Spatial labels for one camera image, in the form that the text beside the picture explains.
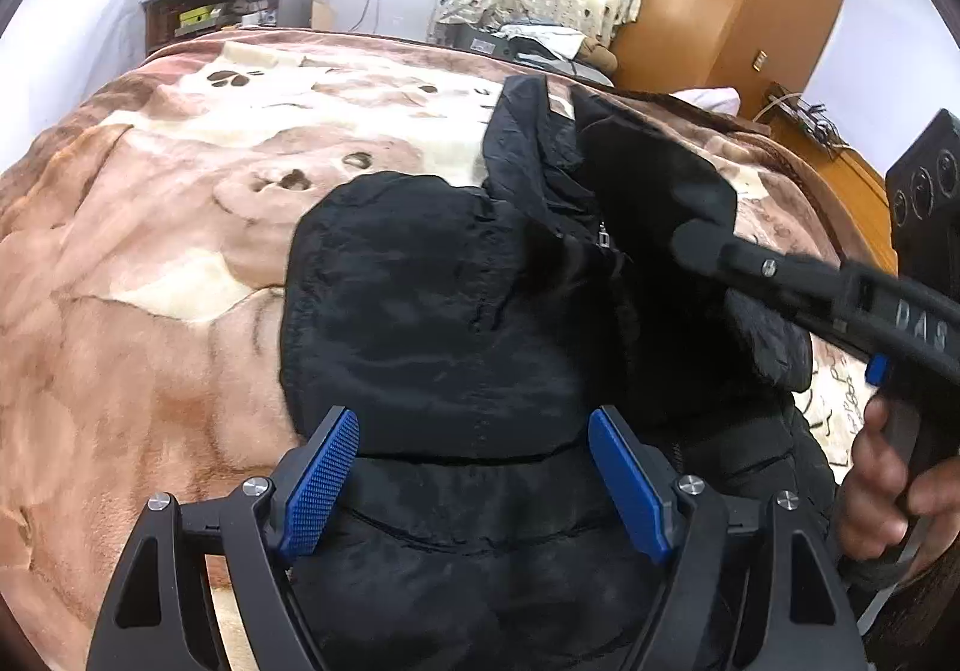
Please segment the brown sleeved forearm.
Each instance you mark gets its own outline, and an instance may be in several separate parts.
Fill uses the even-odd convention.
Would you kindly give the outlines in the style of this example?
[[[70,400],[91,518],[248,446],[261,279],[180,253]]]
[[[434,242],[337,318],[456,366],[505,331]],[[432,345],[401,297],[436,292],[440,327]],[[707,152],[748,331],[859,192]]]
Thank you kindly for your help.
[[[958,671],[958,546],[897,591],[867,632],[867,660],[877,669]]]

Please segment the person's right hand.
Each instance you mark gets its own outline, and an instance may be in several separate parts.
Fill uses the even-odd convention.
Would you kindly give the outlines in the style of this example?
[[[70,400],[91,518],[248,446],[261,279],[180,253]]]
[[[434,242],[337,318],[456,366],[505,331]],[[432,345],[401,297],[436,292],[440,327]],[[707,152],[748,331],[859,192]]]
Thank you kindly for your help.
[[[861,431],[854,437],[853,466],[839,488],[835,534],[844,556],[855,561],[878,559],[907,534],[907,514],[896,506],[901,495],[906,495],[908,513],[931,520],[908,573],[912,579],[957,541],[960,468],[954,456],[908,478],[907,465],[885,439],[889,416],[889,403],[874,395],[866,405]]]

